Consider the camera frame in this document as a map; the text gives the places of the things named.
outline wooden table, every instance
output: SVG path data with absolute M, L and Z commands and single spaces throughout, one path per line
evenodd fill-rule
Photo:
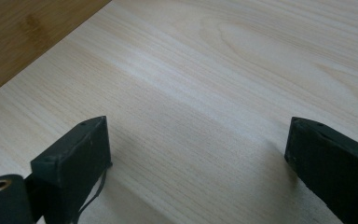
M 0 175 L 100 115 L 81 223 L 340 223 L 283 153 L 292 116 L 358 141 L 358 1 L 113 1 L 0 89 Z

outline black rubber pad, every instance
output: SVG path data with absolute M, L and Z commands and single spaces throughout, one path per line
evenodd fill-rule
M 322 123 L 292 118 L 284 158 L 342 222 L 358 224 L 358 142 Z

